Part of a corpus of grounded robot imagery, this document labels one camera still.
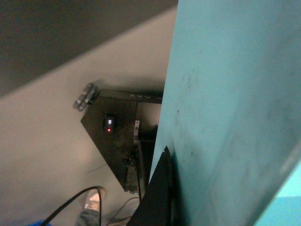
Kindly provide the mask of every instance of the teal wall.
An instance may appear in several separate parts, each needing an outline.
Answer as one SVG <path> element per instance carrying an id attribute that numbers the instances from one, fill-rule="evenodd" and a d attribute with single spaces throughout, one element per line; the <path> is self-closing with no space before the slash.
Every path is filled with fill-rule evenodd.
<path id="1" fill-rule="evenodd" d="M 301 1 L 180 0 L 152 172 L 178 225 L 253 225 L 301 155 Z"/>
<path id="2" fill-rule="evenodd" d="M 301 225 L 301 162 L 256 223 L 256 226 L 299 225 Z"/>

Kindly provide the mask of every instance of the wire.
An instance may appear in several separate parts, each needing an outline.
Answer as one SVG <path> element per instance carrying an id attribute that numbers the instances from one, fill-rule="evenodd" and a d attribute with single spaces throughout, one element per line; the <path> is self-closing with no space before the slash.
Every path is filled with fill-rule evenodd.
<path id="1" fill-rule="evenodd" d="M 50 221 L 55 218 L 63 209 L 65 209 L 71 202 L 73 202 L 76 198 L 78 198 L 81 194 L 85 193 L 86 191 L 96 189 L 98 191 L 99 195 L 99 226 L 102 224 L 102 196 L 100 192 L 99 186 L 89 187 L 87 189 L 82 190 L 81 192 L 77 193 L 75 196 L 73 196 L 71 199 L 69 199 L 67 202 L 65 202 L 63 205 L 61 205 L 56 211 L 54 211 L 46 220 L 43 221 L 40 226 L 46 226 Z"/>
<path id="2" fill-rule="evenodd" d="M 139 199 L 138 197 L 134 197 L 134 198 L 130 198 L 129 200 L 127 200 L 124 204 L 123 204 L 123 206 L 117 211 L 117 213 L 115 213 L 115 215 L 112 217 L 112 219 L 109 221 L 109 223 L 106 225 L 106 226 L 108 226 L 110 223 L 112 223 L 112 221 L 115 219 L 115 217 L 120 213 L 120 211 L 122 210 L 122 208 L 129 202 L 129 201 L 131 201 L 132 199 Z"/>

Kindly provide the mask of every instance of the gray floor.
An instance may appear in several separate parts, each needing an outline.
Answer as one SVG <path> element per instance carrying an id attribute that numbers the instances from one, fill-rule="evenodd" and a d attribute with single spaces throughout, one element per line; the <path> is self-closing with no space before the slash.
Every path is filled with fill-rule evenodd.
<path id="1" fill-rule="evenodd" d="M 106 189 L 110 218 L 133 197 L 123 192 L 72 104 L 92 81 L 100 88 L 163 91 L 176 8 L 47 73 L 0 99 L 1 226 L 46 218 L 78 191 Z M 54 226 L 72 226 L 84 196 Z M 131 214 L 137 203 L 121 214 Z"/>

